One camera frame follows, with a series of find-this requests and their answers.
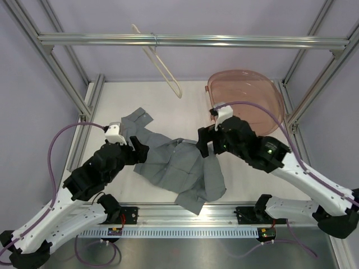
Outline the grey button shirt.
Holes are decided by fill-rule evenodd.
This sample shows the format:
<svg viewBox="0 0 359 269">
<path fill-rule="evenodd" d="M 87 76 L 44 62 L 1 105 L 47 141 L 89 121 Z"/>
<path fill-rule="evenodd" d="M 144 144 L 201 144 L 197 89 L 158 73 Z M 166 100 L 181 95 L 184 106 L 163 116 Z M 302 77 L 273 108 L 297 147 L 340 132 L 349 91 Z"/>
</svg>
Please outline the grey button shirt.
<svg viewBox="0 0 359 269">
<path fill-rule="evenodd" d="M 195 141 L 172 140 L 146 129 L 152 121 L 143 108 L 121 119 L 123 136 L 135 136 L 149 147 L 146 161 L 135 165 L 134 172 L 152 185 L 176 193 L 175 203 L 198 215 L 205 203 L 222 198 L 227 190 L 220 163 L 213 149 L 203 158 Z"/>
</svg>

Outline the cream plastic hanger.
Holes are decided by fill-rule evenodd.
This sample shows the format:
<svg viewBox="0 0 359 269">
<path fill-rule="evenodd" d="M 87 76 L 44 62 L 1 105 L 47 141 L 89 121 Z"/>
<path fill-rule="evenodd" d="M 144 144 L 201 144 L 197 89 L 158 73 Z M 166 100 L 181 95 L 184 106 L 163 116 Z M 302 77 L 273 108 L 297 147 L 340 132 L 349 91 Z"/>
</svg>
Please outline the cream plastic hanger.
<svg viewBox="0 0 359 269">
<path fill-rule="evenodd" d="M 182 87 L 157 53 L 157 47 L 159 45 L 157 36 L 154 33 L 150 33 L 150 35 L 155 39 L 155 45 L 154 46 L 144 46 L 141 48 L 144 51 L 144 53 L 146 54 L 146 56 L 149 58 L 151 63 L 155 66 L 155 68 L 161 74 L 164 81 L 174 92 L 176 97 L 181 99 L 182 95 L 183 95 Z"/>
</svg>

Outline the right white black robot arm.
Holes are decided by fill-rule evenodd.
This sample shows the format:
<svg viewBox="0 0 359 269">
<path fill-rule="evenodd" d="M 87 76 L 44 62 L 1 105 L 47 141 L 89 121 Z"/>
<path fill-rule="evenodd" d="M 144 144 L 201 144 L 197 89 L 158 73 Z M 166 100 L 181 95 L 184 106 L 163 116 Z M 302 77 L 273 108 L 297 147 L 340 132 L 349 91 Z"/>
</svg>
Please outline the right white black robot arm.
<svg viewBox="0 0 359 269">
<path fill-rule="evenodd" d="M 318 172 L 301 166 L 294 152 L 278 139 L 257 136 L 249 124 L 230 117 L 219 126 L 198 130 L 196 147 L 202 157 L 209 156 L 209 143 L 215 154 L 224 152 L 239 157 L 250 167 L 285 180 L 310 199 L 286 200 L 262 194 L 252 215 L 259 222 L 275 219 L 316 224 L 326 234 L 347 238 L 358 226 L 358 190 L 343 188 Z"/>
</svg>

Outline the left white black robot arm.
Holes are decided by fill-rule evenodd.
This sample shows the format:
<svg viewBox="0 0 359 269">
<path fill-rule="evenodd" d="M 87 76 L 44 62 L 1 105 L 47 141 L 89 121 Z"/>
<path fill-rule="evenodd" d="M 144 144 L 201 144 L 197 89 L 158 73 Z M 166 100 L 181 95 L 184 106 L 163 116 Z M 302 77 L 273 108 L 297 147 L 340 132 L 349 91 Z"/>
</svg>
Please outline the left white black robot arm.
<svg viewBox="0 0 359 269">
<path fill-rule="evenodd" d="M 11 252 L 14 268 L 40 268 L 60 246 L 97 224 L 122 219 L 121 206 L 111 195 L 102 195 L 85 211 L 67 216 L 96 196 L 126 165 L 144 163 L 149 147 L 135 136 L 130 143 L 106 142 L 81 167 L 75 169 L 58 190 L 55 199 L 17 230 L 1 233 L 1 244 Z"/>
</svg>

